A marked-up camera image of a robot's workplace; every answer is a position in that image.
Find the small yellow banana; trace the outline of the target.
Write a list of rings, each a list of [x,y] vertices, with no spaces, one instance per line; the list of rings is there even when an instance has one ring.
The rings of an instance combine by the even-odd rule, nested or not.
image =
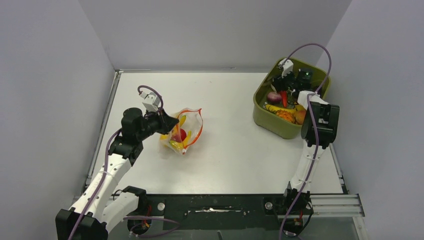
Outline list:
[[[188,131],[186,138],[182,141],[183,148],[186,149],[192,144],[192,131]]]

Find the clear zip top bag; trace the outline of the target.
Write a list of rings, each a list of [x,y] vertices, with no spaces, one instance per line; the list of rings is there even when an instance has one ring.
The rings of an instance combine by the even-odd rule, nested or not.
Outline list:
[[[184,108],[171,116],[179,122],[170,133],[161,135],[159,142],[175,153],[185,155],[189,147],[194,145],[202,134],[204,125],[202,109]]]

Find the red apple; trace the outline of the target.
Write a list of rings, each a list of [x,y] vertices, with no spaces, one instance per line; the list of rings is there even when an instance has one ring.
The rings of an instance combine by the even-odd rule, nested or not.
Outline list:
[[[182,128],[174,129],[172,131],[171,140],[177,143],[182,143],[183,140],[186,138],[186,136],[187,136],[187,133],[184,129]]]

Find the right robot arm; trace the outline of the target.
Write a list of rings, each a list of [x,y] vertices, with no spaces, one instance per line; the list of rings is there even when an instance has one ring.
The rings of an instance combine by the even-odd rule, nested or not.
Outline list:
[[[337,136],[340,107],[322,98],[326,75],[317,88],[311,87],[312,74],[300,69],[297,75],[284,73],[274,80],[278,90],[289,90],[295,103],[304,109],[300,135],[303,141],[302,153],[293,177],[288,182],[282,209],[289,214],[310,202],[311,183],[322,154]]]

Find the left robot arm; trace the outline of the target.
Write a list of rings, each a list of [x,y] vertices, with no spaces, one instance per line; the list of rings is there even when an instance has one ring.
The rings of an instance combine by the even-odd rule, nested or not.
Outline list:
[[[143,150],[143,141],[153,134],[169,134],[179,119],[163,109],[143,113],[139,108],[123,112],[121,128],[106,144],[104,163],[81,197],[55,217],[59,240],[106,240],[113,228],[135,211],[146,191],[128,186],[112,203],[115,188]]]

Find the yellow banana bunch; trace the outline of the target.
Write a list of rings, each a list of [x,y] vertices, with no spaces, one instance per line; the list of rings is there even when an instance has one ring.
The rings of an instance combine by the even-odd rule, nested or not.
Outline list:
[[[172,129],[171,133],[161,135],[159,138],[159,140],[163,144],[167,143],[169,147],[179,153],[183,152],[183,149],[185,147],[184,140],[187,138],[187,132],[182,128],[182,125],[185,123],[186,118],[186,115],[179,116],[179,123]]]

